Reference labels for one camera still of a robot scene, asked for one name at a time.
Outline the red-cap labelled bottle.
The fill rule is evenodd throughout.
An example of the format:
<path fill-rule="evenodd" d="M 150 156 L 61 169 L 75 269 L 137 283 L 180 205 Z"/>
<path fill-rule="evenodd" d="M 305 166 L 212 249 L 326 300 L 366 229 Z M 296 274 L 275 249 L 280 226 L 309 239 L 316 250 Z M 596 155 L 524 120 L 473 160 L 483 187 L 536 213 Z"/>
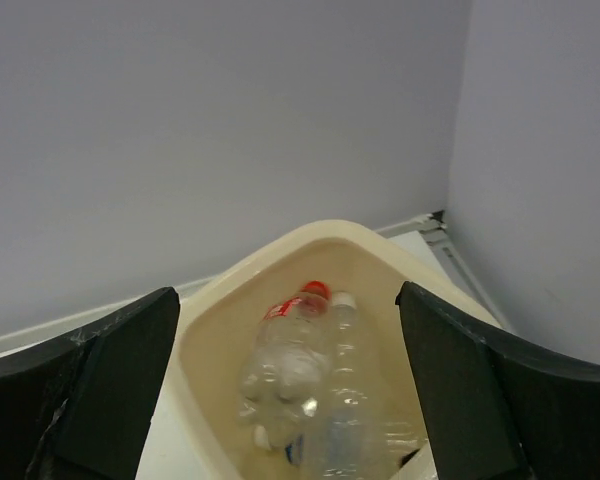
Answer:
<path fill-rule="evenodd" d="M 259 448 L 286 447 L 317 411 L 332 364 L 330 302 L 329 287 L 310 281 L 270 307 L 259 323 L 238 382 L 238 415 L 253 426 Z"/>

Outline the clear white-cap bottle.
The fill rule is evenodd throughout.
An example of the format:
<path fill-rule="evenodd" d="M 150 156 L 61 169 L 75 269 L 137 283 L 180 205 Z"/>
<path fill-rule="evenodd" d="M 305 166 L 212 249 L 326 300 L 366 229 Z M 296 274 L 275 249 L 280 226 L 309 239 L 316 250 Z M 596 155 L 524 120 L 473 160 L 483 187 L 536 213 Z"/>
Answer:
<path fill-rule="evenodd" d="M 333 366 L 287 460 L 301 479 L 390 479 L 419 452 L 417 437 L 390 411 L 373 325 L 354 295 L 335 293 L 330 315 Z"/>

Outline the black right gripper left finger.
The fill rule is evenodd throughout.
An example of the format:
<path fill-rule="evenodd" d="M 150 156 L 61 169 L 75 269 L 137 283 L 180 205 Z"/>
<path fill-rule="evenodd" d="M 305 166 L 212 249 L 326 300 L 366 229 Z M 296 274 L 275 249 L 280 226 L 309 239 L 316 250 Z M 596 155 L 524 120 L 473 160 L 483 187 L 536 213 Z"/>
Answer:
<path fill-rule="evenodd" d="M 179 320 L 167 288 L 88 343 L 0 358 L 0 479 L 135 478 Z"/>

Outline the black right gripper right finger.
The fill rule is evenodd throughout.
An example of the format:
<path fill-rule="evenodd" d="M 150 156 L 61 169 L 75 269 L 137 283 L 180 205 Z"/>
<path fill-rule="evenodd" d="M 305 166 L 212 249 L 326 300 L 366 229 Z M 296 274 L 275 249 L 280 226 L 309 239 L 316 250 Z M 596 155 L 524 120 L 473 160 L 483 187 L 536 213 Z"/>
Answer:
<path fill-rule="evenodd" d="M 441 479 L 600 479 L 600 365 L 413 283 L 396 304 Z"/>

